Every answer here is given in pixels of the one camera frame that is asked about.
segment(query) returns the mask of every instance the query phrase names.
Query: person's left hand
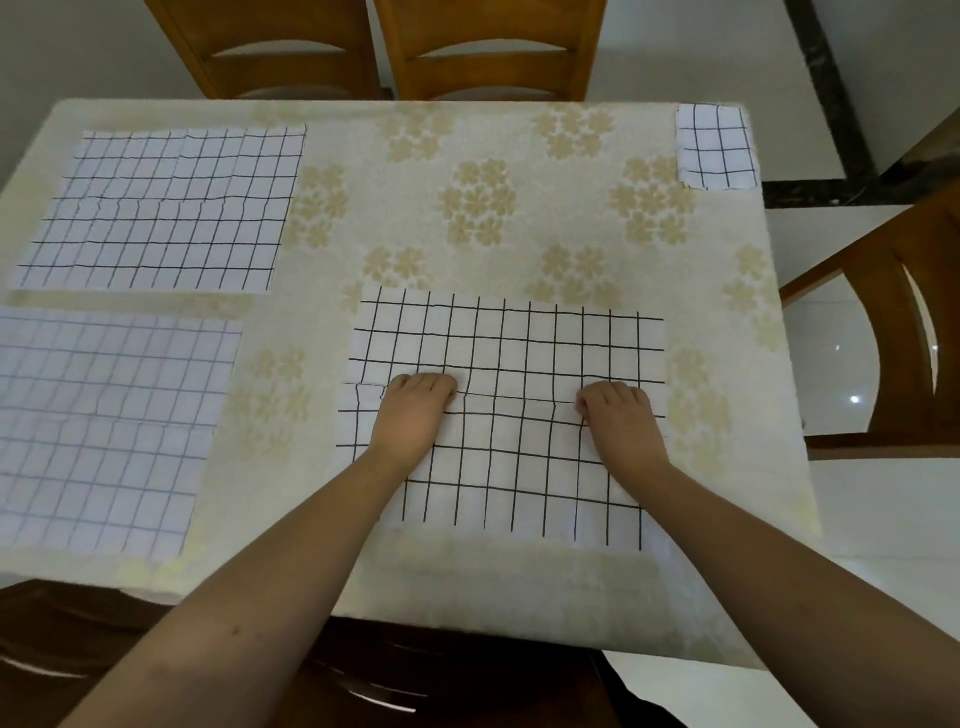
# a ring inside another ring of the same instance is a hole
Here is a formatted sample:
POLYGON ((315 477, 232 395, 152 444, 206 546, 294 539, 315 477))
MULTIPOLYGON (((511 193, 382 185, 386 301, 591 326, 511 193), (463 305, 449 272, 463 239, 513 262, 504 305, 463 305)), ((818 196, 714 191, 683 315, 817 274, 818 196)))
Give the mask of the person's left hand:
POLYGON ((437 440, 440 420, 457 393, 450 375, 400 375, 380 403, 367 454, 388 459, 406 477, 437 440))

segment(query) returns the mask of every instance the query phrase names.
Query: dark wooden chair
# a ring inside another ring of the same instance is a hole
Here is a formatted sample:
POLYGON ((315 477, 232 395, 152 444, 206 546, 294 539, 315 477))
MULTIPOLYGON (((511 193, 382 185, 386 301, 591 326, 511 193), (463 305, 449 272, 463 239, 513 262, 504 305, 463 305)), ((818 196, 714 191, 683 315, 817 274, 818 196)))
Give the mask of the dark wooden chair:
POLYGON ((397 94, 404 101, 502 87, 546 92, 539 99, 583 101, 607 6, 607 0, 375 2, 397 94), (426 56, 493 39, 532 40, 557 50, 426 56))
POLYGON ((866 432, 807 437, 810 459, 960 457, 960 182, 784 285, 783 305, 841 274, 874 330, 879 392, 866 432), (933 320, 936 381, 908 274, 933 320))
MULTIPOLYGON (((169 609, 44 581, 0 590, 0 726, 60 725, 169 609)), ((594 657, 576 647, 331 618, 271 726, 617 728, 594 657)))
POLYGON ((145 2, 207 98, 296 87, 340 89, 339 95, 354 99, 382 97, 364 0, 145 2), (254 43, 289 40, 340 50, 225 55, 254 43))

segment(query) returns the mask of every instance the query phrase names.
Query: fabric sheet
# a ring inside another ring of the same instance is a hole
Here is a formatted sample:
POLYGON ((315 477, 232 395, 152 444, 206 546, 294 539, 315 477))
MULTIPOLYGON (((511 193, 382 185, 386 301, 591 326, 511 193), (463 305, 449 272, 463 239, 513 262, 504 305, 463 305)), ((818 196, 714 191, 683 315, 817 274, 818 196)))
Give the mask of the fabric sheet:
POLYGON ((183 546, 237 322, 0 308, 0 546, 183 546))
POLYGON ((640 509, 600 463, 577 392, 616 379, 665 429, 664 321, 599 308, 368 287, 338 402, 340 471, 370 444, 385 386, 446 372, 458 397, 382 521, 639 550, 640 509))
POLYGON ((747 121, 740 107, 681 104, 677 109, 679 179, 693 189, 753 189, 759 184, 747 121))
POLYGON ((265 293, 305 134, 84 133, 11 286, 265 293))

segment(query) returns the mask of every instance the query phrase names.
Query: hand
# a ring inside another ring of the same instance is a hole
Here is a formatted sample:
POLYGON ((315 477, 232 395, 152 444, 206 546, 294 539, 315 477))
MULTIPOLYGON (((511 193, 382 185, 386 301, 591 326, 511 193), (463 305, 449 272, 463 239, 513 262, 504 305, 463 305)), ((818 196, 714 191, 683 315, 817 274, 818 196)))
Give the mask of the hand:
POLYGON ((650 400, 642 390, 622 381, 598 381, 577 394, 577 412, 589 425, 603 464, 626 490, 670 465, 650 400))
POLYGON ((407 477, 437 440, 440 420, 457 393, 450 375, 400 375, 380 403, 367 453, 385 459, 407 477))

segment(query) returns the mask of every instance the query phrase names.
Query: black marble trim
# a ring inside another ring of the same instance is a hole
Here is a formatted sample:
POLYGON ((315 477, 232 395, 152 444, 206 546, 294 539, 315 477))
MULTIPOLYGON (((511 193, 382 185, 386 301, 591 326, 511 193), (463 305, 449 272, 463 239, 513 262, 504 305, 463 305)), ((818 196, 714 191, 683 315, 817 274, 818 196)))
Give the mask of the black marble trim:
POLYGON ((882 177, 877 174, 873 155, 812 0, 783 0, 783 4, 804 52, 806 67, 846 178, 764 182, 763 200, 767 209, 912 205, 929 194, 929 184, 899 183, 902 180, 890 174, 882 177))
POLYGON ((812 0, 783 0, 847 179, 875 180, 876 165, 812 0))

